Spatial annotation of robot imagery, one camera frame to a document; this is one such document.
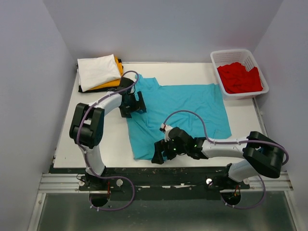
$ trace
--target gray floor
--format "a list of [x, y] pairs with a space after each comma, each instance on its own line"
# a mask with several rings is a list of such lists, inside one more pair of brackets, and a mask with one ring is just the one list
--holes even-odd
[[[242, 193], [240, 205], [260, 199]], [[112, 208], [124, 202], [111, 202]], [[49, 194], [40, 231], [295, 231], [283, 192], [268, 192], [263, 205], [236, 210], [221, 201], [134, 201], [122, 211], [90, 209], [86, 194]]]

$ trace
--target tabletop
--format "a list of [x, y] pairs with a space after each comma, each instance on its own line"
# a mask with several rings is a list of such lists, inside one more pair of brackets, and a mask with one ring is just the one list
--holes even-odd
[[[160, 85], [218, 83], [211, 63], [123, 63], [123, 67], [124, 71], [137, 71], [144, 78], [155, 77]], [[129, 73], [126, 77], [134, 79], [134, 74]], [[80, 149], [69, 137], [69, 129], [78, 103], [90, 103], [104, 95], [105, 92], [79, 93], [78, 78], [76, 78], [55, 153], [54, 168], [86, 166]], [[232, 132], [231, 138], [248, 136], [251, 131], [261, 132], [252, 99], [224, 101], [224, 105]], [[105, 117], [100, 150], [102, 160], [107, 167], [218, 167], [241, 160], [226, 157], [194, 160], [187, 155], [177, 156], [162, 165], [152, 164], [149, 160], [134, 160], [127, 122], [121, 117], [118, 108]]]

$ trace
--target red fabric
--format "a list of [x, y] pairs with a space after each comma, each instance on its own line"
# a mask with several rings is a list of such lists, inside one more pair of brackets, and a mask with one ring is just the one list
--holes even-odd
[[240, 63], [220, 66], [218, 73], [222, 84], [229, 94], [262, 91], [262, 85], [257, 67], [246, 71]]

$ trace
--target blue cloth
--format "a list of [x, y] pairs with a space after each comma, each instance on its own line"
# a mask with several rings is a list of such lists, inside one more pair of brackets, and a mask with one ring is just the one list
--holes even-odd
[[[143, 78], [135, 85], [141, 91], [146, 113], [132, 113], [128, 118], [130, 145], [135, 159], [151, 160], [154, 143], [163, 139], [159, 130], [161, 124], [172, 112], [190, 110], [196, 112], [205, 122], [210, 138], [226, 139], [231, 135], [227, 113], [218, 85], [160, 86], [156, 78]], [[174, 114], [167, 124], [185, 130], [192, 137], [204, 137], [202, 123], [190, 113]]]

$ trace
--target yellow cloth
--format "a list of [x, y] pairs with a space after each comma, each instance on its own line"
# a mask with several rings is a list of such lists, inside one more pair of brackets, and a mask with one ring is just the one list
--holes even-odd
[[[115, 62], [117, 65], [117, 68], [119, 69], [120, 75], [123, 75], [123, 67], [122, 67], [122, 63], [119, 62], [118, 58], [115, 56]], [[94, 88], [91, 88], [90, 90], [96, 90], [96, 89], [101, 89], [101, 88], [110, 88], [110, 87], [117, 87], [120, 85], [120, 79], [116, 79], [116, 80], [112, 80], [110, 82], [107, 83], [103, 83], [101, 85], [98, 85]]]

